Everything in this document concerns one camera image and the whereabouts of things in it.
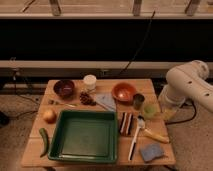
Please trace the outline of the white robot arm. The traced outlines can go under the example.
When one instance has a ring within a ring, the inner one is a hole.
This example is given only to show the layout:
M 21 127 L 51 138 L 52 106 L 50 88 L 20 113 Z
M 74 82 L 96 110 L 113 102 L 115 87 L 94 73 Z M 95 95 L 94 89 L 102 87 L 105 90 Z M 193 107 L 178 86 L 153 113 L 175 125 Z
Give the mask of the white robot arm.
M 213 85 L 206 82 L 208 76 L 208 65 L 200 60 L 171 68 L 166 74 L 167 84 L 158 97 L 161 117 L 170 120 L 187 98 L 213 112 Z

